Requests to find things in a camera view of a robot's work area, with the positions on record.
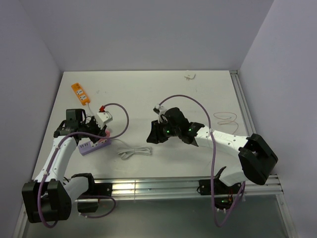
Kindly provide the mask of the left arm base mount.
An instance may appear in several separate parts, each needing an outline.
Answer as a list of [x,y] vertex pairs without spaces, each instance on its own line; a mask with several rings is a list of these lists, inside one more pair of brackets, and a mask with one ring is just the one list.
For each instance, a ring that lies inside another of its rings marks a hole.
[[80,213],[95,213],[99,207],[101,196],[110,197],[112,183],[96,183],[92,191],[83,193],[77,202],[77,210]]

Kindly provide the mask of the purple power strip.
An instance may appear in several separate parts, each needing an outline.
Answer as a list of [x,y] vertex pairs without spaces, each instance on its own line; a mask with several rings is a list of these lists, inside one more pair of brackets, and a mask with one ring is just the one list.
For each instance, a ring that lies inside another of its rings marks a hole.
[[86,156],[90,153],[93,153],[97,150],[103,149],[111,144],[111,141],[108,139],[98,141],[96,143],[93,143],[91,141],[85,142],[78,145],[79,153],[82,156]]

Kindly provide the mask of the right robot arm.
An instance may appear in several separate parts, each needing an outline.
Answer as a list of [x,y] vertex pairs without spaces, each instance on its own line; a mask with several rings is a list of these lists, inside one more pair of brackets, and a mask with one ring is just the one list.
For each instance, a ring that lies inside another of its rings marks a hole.
[[179,108],[166,109],[155,106],[158,119],[151,122],[148,143],[159,144],[171,137],[178,137],[185,144],[216,149],[230,155],[233,162],[224,165],[213,179],[219,193],[226,193],[232,186],[244,181],[264,185],[278,157],[258,134],[238,136],[212,130],[198,122],[189,122]]

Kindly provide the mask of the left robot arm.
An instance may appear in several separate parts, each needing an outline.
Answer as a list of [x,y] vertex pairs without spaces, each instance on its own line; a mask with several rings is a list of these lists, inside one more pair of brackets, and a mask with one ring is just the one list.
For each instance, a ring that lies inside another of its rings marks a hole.
[[96,143],[106,137],[106,125],[112,121],[108,112],[98,112],[87,119],[84,109],[66,110],[66,118],[53,134],[53,146],[45,165],[31,182],[22,187],[22,197],[30,223],[67,220],[72,203],[81,195],[91,198],[97,186],[91,173],[76,174],[67,185],[63,184],[70,157],[83,138]]

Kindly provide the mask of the pink plug adapter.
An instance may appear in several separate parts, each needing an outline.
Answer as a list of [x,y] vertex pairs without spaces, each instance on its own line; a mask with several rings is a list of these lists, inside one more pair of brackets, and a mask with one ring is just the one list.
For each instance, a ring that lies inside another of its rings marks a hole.
[[106,129],[105,134],[106,134],[106,138],[109,138],[110,137],[110,130]]

